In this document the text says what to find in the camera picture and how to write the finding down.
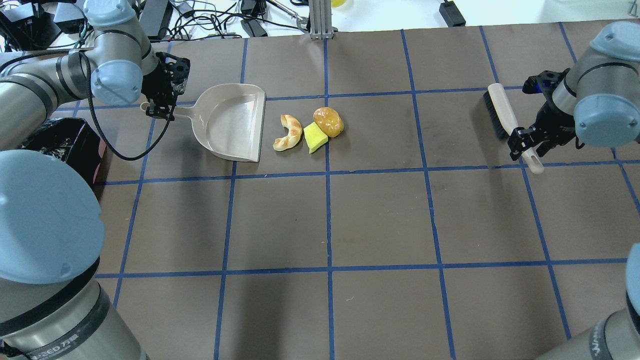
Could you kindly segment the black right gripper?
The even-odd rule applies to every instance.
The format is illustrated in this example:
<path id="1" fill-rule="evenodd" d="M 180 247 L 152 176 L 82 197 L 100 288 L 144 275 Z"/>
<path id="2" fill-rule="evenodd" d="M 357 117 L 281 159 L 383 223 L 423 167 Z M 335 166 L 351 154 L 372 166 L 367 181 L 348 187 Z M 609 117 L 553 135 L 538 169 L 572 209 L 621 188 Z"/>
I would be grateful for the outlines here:
<path id="1" fill-rule="evenodd" d="M 526 150 L 537 146 L 535 153 L 544 157 L 556 146 L 567 145 L 576 137 L 572 115 L 558 109 L 553 101 L 546 101 L 528 127 L 516 126 L 507 139 L 510 159 L 517 161 Z"/>

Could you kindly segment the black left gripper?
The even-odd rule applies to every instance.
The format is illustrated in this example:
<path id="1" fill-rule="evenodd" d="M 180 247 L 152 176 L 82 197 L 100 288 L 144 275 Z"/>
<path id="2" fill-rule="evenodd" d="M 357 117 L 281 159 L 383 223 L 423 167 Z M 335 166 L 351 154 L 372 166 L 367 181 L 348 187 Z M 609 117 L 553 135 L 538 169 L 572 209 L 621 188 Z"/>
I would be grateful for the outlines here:
<path id="1" fill-rule="evenodd" d="M 146 96 L 146 116 L 164 120 L 175 120 L 174 111 L 178 97 L 186 92 L 191 70 L 191 60 L 185 57 L 157 51 L 154 52 L 157 66 L 142 78 L 142 94 Z"/>

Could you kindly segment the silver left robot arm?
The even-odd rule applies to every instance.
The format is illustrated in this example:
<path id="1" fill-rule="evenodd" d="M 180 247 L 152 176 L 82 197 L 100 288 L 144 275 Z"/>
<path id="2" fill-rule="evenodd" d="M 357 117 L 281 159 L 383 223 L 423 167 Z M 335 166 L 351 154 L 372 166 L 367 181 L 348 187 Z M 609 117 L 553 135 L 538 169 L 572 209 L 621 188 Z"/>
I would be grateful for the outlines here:
<path id="1" fill-rule="evenodd" d="M 174 120 L 188 59 L 156 52 L 130 0 L 87 0 L 93 48 L 45 51 L 1 66 L 1 353 L 13 360 L 147 360 L 95 278 L 105 243 L 87 180 L 22 148 L 60 106 L 146 96 L 146 115 Z"/>

